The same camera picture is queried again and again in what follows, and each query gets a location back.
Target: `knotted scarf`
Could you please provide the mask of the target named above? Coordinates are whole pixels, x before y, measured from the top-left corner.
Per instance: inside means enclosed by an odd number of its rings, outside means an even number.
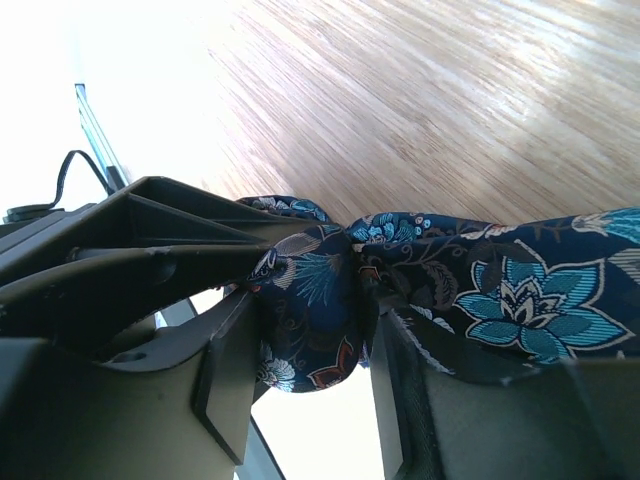
[[[309,200],[239,202],[319,222],[234,286],[259,302],[258,376],[280,390],[324,389],[366,366],[377,321],[469,382],[640,352],[640,208],[518,226],[389,212],[344,228]]]

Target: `black wire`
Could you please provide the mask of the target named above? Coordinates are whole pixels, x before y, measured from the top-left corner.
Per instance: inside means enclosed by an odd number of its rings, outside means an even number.
[[[69,153],[67,153],[67,156],[64,158],[64,161],[60,166],[60,172],[58,173],[58,181],[56,184],[56,197],[53,202],[47,205],[43,205],[43,208],[50,210],[54,208],[58,203],[60,203],[60,200],[62,200],[62,194],[64,193],[64,182],[67,178],[67,173],[69,172],[71,161],[76,155],[80,155],[87,161],[87,163],[91,167],[91,170],[102,184],[102,188],[104,188],[105,192],[107,192],[107,195],[111,195],[112,193],[114,193],[113,188],[109,186],[107,180],[104,178],[93,159],[82,150],[71,150]]]
[[[58,173],[58,181],[56,184],[56,197],[53,199],[53,202],[41,204],[41,205],[23,205],[21,207],[14,207],[7,210],[7,216],[4,217],[4,223],[14,223],[21,222],[26,220],[35,220],[37,218],[44,217],[50,214],[56,205],[62,199],[62,194],[64,193],[64,183],[67,178],[67,173],[69,172],[69,167],[71,166],[71,161],[74,159],[76,155],[80,155],[84,158],[91,170],[98,178],[100,183],[102,184],[102,188],[107,192],[107,195],[111,195],[114,193],[114,189],[109,186],[107,180],[104,178],[100,169],[94,163],[89,155],[87,155],[82,150],[71,150],[67,153],[67,156],[64,158],[62,165],[60,166],[60,173]]]

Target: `navy floral scarf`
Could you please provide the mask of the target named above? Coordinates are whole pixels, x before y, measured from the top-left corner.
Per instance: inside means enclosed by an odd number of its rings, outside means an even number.
[[[240,285],[264,312],[259,379],[272,387],[343,381],[367,365],[377,321],[469,382],[640,353],[640,208],[519,226],[393,212],[343,228],[309,200],[239,202],[319,222],[276,244]]]

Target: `hardwood floor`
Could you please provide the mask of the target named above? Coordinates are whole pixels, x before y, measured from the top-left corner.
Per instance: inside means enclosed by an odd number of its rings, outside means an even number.
[[[227,0],[206,44],[231,197],[348,223],[504,223],[640,204],[634,0]]]

